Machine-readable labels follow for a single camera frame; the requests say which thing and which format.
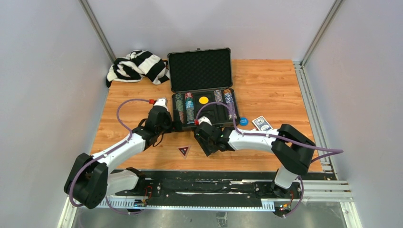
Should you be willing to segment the blue purple chip stack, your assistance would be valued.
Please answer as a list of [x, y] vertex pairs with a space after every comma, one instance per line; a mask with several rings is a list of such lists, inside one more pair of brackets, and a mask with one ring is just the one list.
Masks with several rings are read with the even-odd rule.
[[229, 107], [229, 119], [236, 120], [237, 115], [236, 115], [236, 111], [235, 111], [235, 105], [234, 105], [232, 92], [230, 89], [225, 89], [223, 91], [223, 94], [224, 94], [225, 103]]

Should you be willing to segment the aluminium corner post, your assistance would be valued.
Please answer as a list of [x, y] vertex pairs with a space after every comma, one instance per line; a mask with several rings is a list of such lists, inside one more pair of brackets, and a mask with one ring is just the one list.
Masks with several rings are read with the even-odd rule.
[[80, 3], [84, 13], [86, 14], [93, 30], [95, 31], [96, 35], [99, 38], [99, 41], [101, 43], [101, 45], [103, 46], [104, 50], [106, 51], [106, 54], [108, 56], [108, 58], [110, 59], [111, 62], [114, 62], [116, 59], [116, 56], [112, 50], [111, 45], [109, 44], [106, 35], [104, 34], [97, 18], [96, 15], [94, 14], [89, 1], [88, 0], [78, 0], [78, 2]]
[[305, 52], [302, 60], [300, 61], [301, 67], [304, 67], [309, 62], [311, 56], [313, 55], [316, 47], [319, 44], [321, 38], [325, 34], [326, 30], [330, 26], [331, 22], [333, 21], [334, 17], [338, 13], [338, 11], [339, 11], [339, 9], [340, 9], [340, 7], [342, 6], [343, 3], [344, 3], [344, 0], [335, 0], [335, 1], [333, 1], [333, 4], [332, 4], [330, 10], [326, 14], [326, 16], [325, 16], [323, 22], [321, 23], [317, 33], [315, 34], [312, 42], [310, 43], [307, 51]]

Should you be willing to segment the blue playing card box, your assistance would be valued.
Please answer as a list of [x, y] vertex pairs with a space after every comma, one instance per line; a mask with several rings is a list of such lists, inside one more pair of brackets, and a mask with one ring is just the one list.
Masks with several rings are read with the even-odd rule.
[[258, 131], [269, 131], [273, 129], [269, 122], [262, 115], [252, 120], [252, 124]]

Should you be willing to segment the black poker set case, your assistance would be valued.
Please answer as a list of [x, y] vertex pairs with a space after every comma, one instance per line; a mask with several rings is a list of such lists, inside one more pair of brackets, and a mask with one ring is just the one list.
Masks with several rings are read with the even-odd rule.
[[[171, 52], [167, 55], [168, 67], [171, 77], [171, 91], [173, 109], [175, 107], [175, 94], [183, 96], [184, 108], [184, 131], [191, 131], [195, 128], [193, 124], [187, 124], [185, 109], [185, 94], [193, 94], [194, 118], [206, 116], [211, 123], [217, 127], [232, 126], [239, 124], [240, 114], [235, 98], [235, 92], [232, 89], [232, 64], [231, 49], [228, 47], [193, 50], [184, 52]], [[229, 107], [225, 103], [223, 91], [230, 89], [232, 92], [236, 120], [229, 119]], [[213, 92], [220, 90], [223, 102], [215, 102]], [[200, 104], [199, 98], [206, 96], [209, 98], [207, 104]]]

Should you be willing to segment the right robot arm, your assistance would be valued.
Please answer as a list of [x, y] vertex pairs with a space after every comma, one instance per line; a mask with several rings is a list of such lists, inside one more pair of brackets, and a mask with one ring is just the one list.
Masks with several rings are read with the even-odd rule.
[[221, 151], [255, 150], [273, 153], [280, 161], [272, 193], [283, 198], [291, 191], [293, 181], [307, 174], [315, 151], [315, 143], [289, 124], [268, 131], [218, 128], [202, 122], [193, 131], [194, 137], [207, 156]]

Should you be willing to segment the left aluminium corner post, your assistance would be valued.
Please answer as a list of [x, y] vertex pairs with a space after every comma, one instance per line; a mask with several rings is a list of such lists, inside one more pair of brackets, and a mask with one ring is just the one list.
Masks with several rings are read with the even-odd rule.
[[94, 14], [89, 1], [88, 0], [78, 0], [78, 2], [80, 3], [84, 13], [86, 14], [93, 30], [95, 31], [96, 35], [99, 38], [99, 41], [101, 43], [101, 45], [103, 46], [104, 50], [106, 51], [106, 54], [108, 56], [108, 58], [110, 59], [111, 62], [114, 62], [116, 59], [116, 56], [112, 50], [111, 45], [109, 44], [106, 35], [104, 34], [97, 18], [96, 15]]

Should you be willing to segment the blue small blind button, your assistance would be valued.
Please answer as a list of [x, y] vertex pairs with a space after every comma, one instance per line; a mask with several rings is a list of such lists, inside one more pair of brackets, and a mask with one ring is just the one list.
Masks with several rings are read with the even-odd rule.
[[241, 117], [240, 118], [240, 125], [241, 126], [247, 126], [249, 124], [249, 120], [246, 117]]

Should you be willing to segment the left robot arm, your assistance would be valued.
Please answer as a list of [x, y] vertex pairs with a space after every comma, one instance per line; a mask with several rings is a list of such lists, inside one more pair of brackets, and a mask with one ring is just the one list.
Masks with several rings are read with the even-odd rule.
[[70, 202], [88, 209], [97, 207], [105, 197], [128, 190], [134, 196], [145, 192], [145, 182], [140, 180], [139, 170], [129, 167], [120, 172], [114, 170], [123, 162], [152, 146], [159, 144], [158, 138], [180, 131], [182, 122], [178, 110], [170, 113], [165, 106], [154, 105], [148, 117], [129, 130], [129, 134], [105, 152], [77, 156], [64, 192]]

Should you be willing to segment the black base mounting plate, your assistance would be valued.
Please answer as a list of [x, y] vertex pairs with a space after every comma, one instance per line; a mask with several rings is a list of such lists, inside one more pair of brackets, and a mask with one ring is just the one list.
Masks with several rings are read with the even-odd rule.
[[151, 199], [149, 206], [199, 208], [257, 208], [263, 199], [279, 203], [299, 200], [302, 188], [292, 183], [288, 190], [274, 186], [273, 171], [142, 171], [133, 190], [117, 196]]

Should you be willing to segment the yellow dealer button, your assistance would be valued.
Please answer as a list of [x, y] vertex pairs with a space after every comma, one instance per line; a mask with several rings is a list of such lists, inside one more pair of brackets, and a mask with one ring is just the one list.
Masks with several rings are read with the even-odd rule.
[[202, 104], [202, 105], [205, 105], [208, 102], [209, 102], [209, 98], [206, 97], [206, 96], [202, 96], [202, 97], [199, 98], [199, 103]]

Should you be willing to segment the black white striped cloth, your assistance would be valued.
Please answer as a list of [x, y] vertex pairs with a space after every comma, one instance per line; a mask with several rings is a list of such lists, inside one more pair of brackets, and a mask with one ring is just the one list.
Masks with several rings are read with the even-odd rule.
[[170, 80], [168, 61], [148, 50], [134, 50], [113, 62], [106, 75], [106, 86], [110, 88], [113, 81], [135, 83], [144, 78], [154, 85]]

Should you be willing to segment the green chip stack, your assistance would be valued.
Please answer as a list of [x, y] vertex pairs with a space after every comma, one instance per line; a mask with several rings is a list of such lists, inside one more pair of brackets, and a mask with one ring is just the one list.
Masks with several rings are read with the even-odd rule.
[[183, 96], [181, 94], [175, 94], [175, 107], [179, 112], [182, 124], [184, 124]]

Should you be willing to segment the aluminium frame rail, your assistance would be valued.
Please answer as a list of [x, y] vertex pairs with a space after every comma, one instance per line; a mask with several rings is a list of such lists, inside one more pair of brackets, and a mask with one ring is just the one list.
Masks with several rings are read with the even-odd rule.
[[293, 65], [316, 145], [325, 148], [327, 147], [327, 143], [321, 127], [319, 115], [317, 112], [317, 106], [311, 90], [310, 82], [308, 81], [306, 71], [300, 62], [294, 61]]

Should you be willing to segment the triangular all in marker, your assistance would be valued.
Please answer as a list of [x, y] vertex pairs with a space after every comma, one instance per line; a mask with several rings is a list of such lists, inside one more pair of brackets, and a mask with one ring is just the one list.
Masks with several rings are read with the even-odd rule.
[[190, 148], [191, 148], [190, 145], [188, 145], [188, 146], [182, 146], [182, 147], [179, 147], [179, 148], [178, 148], [180, 154], [182, 155], [182, 157], [183, 157], [184, 159], [187, 158], [187, 156], [188, 156], [188, 154], [189, 154], [189, 151], [190, 151]]

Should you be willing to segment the right aluminium corner post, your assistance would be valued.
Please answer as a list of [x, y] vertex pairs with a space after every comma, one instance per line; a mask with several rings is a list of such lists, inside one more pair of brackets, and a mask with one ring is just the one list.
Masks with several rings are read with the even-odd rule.
[[310, 43], [307, 51], [305, 52], [302, 60], [300, 61], [301, 67], [304, 67], [309, 62], [311, 56], [313, 55], [316, 47], [319, 44], [321, 38], [325, 34], [326, 30], [330, 26], [331, 22], [333, 21], [334, 17], [338, 13], [338, 11], [339, 11], [339, 9], [340, 9], [340, 7], [342, 6], [343, 3], [344, 3], [344, 0], [335, 0], [335, 1], [333, 1], [333, 4], [332, 4], [330, 10], [326, 14], [326, 16], [325, 16], [323, 22], [321, 23], [317, 33], [315, 34], [312, 42]]

